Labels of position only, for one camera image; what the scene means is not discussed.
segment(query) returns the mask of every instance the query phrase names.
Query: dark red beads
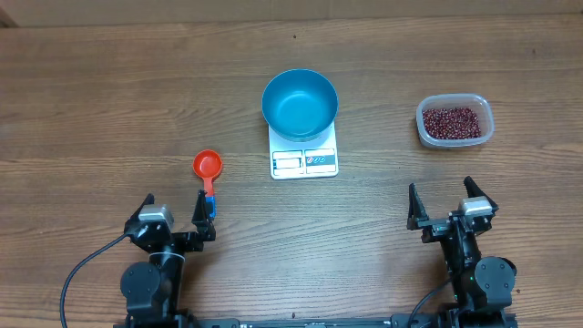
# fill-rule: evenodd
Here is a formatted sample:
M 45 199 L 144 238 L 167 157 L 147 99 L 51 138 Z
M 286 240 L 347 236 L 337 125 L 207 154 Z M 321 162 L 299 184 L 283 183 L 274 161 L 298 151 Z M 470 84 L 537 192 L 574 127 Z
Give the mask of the dark red beads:
M 433 108 L 423 113 L 427 133 L 438 139 L 480 138 L 477 115 L 470 108 Z

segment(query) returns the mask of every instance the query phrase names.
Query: red spoon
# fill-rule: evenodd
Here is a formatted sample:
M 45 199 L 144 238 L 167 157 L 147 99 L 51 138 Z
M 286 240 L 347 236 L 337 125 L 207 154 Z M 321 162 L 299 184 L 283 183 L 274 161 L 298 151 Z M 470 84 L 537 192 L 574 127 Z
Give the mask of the red spoon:
M 215 180 L 222 171 L 222 160 L 216 151 L 206 149 L 202 150 L 192 162 L 192 168 L 199 178 L 204 181 L 204 190 L 207 191 L 207 197 L 215 195 L 212 188 L 212 181 Z

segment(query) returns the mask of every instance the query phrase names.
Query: kitchen scale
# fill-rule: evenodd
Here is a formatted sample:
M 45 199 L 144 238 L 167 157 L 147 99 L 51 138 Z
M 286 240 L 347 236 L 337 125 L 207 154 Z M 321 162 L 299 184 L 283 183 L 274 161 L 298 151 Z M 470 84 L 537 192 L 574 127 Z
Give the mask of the kitchen scale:
M 306 179 L 335 177 L 338 174 L 334 123 L 310 141 L 290 141 L 271 127 L 269 131 L 272 178 Z

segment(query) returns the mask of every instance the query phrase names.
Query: transparent bowl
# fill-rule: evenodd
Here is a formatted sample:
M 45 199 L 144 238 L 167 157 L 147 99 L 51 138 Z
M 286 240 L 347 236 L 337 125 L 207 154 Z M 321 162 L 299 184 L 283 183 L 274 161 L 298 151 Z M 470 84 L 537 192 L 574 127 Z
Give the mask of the transparent bowl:
M 427 133 L 423 122 L 423 113 L 432 108 L 470 108 L 478 118 L 478 124 L 482 131 L 480 138 L 467 139 L 438 139 Z M 492 138 L 494 134 L 494 117 L 490 104 L 482 97 L 475 94 L 447 94 L 427 97 L 417 107 L 417 130 L 421 143 L 433 149 L 456 149 L 460 147 L 483 144 Z

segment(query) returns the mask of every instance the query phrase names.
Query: wooden table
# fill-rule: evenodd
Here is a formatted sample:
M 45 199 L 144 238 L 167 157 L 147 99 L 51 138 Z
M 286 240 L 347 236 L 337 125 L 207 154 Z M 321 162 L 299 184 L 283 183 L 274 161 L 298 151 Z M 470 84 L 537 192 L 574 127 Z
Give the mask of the wooden table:
M 217 240 L 188 257 L 181 305 L 200 318 L 406 313 L 445 278 L 408 231 L 407 186 L 445 216 L 474 177 L 500 205 L 484 255 L 518 267 L 521 327 L 583 320 L 583 15 L 0 30 L 0 322 L 58 327 L 64 279 L 116 238 L 148 192 L 191 229 L 190 163 L 216 149 Z M 275 181 L 261 92 L 293 67 L 336 86 L 340 174 Z M 473 92 L 483 147 L 423 148 L 424 97 Z M 67 295 L 70 327 L 126 313 L 124 242 Z M 451 301 L 444 292 L 424 309 Z

